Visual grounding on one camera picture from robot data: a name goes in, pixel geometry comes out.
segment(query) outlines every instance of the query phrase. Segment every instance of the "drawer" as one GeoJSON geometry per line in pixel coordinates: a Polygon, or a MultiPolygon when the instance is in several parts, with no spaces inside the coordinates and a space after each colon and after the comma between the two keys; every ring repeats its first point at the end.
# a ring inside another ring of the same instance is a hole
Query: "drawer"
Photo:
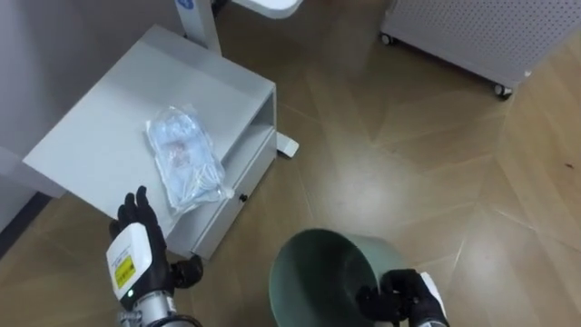
{"type": "Polygon", "coordinates": [[[234,185],[234,196],[222,203],[222,207],[213,216],[210,226],[206,228],[204,234],[193,246],[193,253],[200,255],[205,260],[210,260],[244,205],[241,196],[245,195],[248,199],[251,198],[252,191],[271,165],[276,153],[276,133],[273,131],[234,185]]]}

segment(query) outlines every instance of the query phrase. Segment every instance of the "white robot arm casing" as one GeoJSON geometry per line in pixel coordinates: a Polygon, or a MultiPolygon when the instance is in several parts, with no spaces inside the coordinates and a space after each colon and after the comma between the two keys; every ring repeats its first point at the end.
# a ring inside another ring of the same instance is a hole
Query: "white robot arm casing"
{"type": "Polygon", "coordinates": [[[153,257],[145,226],[131,223],[107,250],[107,265],[117,300],[132,296],[132,287],[152,265],[153,257]]]}

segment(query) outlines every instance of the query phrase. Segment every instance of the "caster wheel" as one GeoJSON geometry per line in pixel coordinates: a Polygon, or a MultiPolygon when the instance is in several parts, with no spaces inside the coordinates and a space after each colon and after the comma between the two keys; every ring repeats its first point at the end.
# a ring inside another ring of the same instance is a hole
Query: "caster wheel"
{"type": "Polygon", "coordinates": [[[502,101],[506,101],[510,98],[510,96],[512,96],[512,89],[510,87],[505,87],[504,85],[501,84],[496,84],[494,86],[494,94],[497,95],[497,97],[502,100],[502,101]]]}
{"type": "Polygon", "coordinates": [[[398,41],[395,37],[385,33],[381,33],[379,38],[384,45],[394,45],[398,41]]]}

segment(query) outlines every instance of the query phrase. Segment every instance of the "perforated panel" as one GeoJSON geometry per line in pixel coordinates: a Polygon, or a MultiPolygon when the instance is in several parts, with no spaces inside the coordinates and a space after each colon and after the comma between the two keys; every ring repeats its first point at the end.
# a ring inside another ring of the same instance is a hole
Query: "perforated panel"
{"type": "Polygon", "coordinates": [[[409,35],[427,52],[445,50],[452,63],[521,81],[580,24],[581,0],[398,0],[382,30],[404,42],[409,35]]]}

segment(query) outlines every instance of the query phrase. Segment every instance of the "yellow label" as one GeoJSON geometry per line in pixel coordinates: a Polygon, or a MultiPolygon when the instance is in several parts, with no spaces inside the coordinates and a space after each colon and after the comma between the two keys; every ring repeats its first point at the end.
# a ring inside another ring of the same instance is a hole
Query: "yellow label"
{"type": "Polygon", "coordinates": [[[127,281],[135,274],[135,266],[131,255],[128,255],[121,264],[115,269],[115,280],[117,281],[117,288],[122,288],[127,281]]]}

